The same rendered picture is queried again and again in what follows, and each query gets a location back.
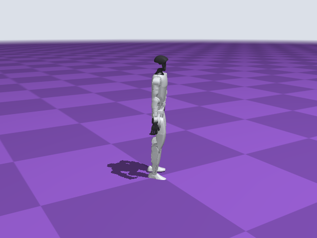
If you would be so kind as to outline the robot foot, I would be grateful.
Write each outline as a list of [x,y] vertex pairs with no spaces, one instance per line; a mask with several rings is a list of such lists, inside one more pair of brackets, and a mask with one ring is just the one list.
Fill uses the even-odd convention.
[[159,179],[159,180],[166,180],[166,178],[162,177],[161,175],[159,175],[158,173],[156,175],[153,175],[153,172],[150,172],[148,175],[149,178],[153,178],[153,179]]
[[[153,171],[153,167],[152,166],[148,166],[147,171],[152,172]],[[165,168],[158,167],[157,172],[163,172],[163,171],[165,171]]]

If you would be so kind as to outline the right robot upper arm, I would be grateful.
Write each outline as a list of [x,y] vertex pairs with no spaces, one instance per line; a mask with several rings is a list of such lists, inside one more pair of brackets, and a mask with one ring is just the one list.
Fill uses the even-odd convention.
[[161,84],[161,80],[159,77],[155,77],[153,80],[152,80],[152,100],[153,99],[157,99],[158,100],[158,104],[160,103],[160,99],[157,98],[157,95],[159,94],[159,87],[160,87],[160,84]]

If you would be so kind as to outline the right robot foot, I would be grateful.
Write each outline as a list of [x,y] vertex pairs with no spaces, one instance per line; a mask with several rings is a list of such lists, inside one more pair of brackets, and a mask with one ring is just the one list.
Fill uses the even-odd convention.
[[153,179],[159,179],[159,180],[166,180],[166,178],[162,177],[161,175],[159,175],[158,173],[156,175],[153,175],[153,172],[150,172],[148,175],[149,178],[153,178]]

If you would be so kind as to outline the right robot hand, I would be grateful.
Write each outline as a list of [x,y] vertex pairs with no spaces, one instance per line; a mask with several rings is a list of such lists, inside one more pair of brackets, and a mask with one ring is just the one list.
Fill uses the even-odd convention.
[[154,122],[154,119],[152,118],[152,128],[151,128],[151,133],[149,135],[155,135],[158,133],[159,131],[159,126],[158,126],[158,121]]

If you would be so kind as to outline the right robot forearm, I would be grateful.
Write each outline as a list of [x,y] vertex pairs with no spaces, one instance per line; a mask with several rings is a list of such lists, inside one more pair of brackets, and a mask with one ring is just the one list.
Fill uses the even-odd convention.
[[154,122],[158,121],[158,100],[157,99],[153,99],[152,100],[152,118],[154,119]]

